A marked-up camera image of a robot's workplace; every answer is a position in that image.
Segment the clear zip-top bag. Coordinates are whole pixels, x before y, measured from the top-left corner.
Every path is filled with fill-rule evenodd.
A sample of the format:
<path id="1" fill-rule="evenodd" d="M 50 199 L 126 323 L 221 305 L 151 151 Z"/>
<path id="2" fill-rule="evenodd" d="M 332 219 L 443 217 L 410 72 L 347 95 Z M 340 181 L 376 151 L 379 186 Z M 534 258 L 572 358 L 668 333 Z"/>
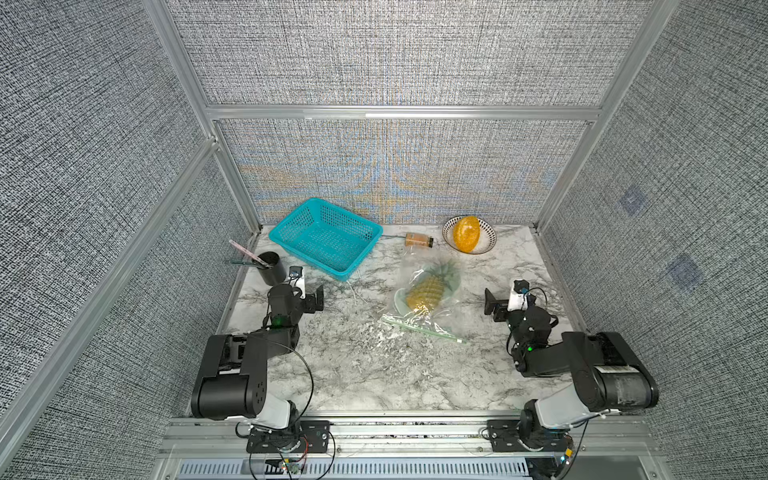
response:
<path id="1" fill-rule="evenodd" d="M 395 289 L 381 320 L 394 327 L 454 343 L 463 266 L 449 250 L 408 247 L 399 264 Z"/>

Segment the yellow pineapple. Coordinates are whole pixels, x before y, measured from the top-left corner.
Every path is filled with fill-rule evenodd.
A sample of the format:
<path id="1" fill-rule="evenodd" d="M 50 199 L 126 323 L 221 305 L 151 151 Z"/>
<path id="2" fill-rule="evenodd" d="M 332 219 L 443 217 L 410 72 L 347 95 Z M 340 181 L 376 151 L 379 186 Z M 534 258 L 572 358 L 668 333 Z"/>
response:
<path id="1" fill-rule="evenodd" d="M 405 295 L 407 307 L 418 314 L 431 314 L 450 298 L 460 285 L 458 264 L 452 260 L 425 267 Z"/>

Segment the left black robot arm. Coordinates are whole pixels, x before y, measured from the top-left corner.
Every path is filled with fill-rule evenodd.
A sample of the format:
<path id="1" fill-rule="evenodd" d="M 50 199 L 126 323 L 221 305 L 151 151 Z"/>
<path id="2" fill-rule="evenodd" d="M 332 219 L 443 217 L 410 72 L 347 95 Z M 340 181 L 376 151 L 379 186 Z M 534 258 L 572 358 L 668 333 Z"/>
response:
<path id="1" fill-rule="evenodd" d="M 195 418 L 246 418 L 265 430 L 290 431 L 303 412 L 268 391 L 268 361 L 298 353 L 300 320 L 324 310 L 324 288 L 305 293 L 289 283 L 272 287 L 262 327 L 246 334 L 211 336 L 191 394 Z"/>

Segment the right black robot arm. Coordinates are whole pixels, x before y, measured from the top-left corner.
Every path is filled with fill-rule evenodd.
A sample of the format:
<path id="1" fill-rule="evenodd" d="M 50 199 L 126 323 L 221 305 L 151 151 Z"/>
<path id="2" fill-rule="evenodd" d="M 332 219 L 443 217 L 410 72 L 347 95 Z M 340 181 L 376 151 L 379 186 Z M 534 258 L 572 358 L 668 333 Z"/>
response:
<path id="1" fill-rule="evenodd" d="M 549 335 L 559 318 L 536 304 L 525 281 L 507 300 L 485 290 L 484 314 L 507 325 L 505 350 L 523 377 L 571 376 L 571 383 L 561 390 L 527 401 L 512 424 L 490 421 L 487 429 L 494 450 L 553 450 L 566 445 L 571 429 L 595 417 L 658 404 L 655 379 L 619 333 L 571 331 L 551 344 Z"/>

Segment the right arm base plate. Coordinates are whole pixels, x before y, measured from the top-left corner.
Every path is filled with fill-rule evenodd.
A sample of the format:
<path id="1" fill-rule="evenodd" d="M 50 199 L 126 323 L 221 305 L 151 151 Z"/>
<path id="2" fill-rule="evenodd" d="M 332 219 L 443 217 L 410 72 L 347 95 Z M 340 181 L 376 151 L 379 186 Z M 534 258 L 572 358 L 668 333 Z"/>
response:
<path id="1" fill-rule="evenodd" d="M 519 426 L 517 419 L 488 420 L 486 431 L 495 453 L 564 453 L 573 447 L 567 430 L 548 430 L 539 426 Z"/>

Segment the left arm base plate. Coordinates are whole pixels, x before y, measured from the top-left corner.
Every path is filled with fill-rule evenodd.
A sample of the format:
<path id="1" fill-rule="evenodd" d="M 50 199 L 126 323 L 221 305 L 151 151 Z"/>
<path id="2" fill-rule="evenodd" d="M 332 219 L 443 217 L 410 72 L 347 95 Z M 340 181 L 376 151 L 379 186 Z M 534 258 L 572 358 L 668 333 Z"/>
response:
<path id="1" fill-rule="evenodd" d="M 330 441 L 331 423 L 326 420 L 301 420 L 283 430 L 254 427 L 247 437 L 249 454 L 326 453 Z"/>

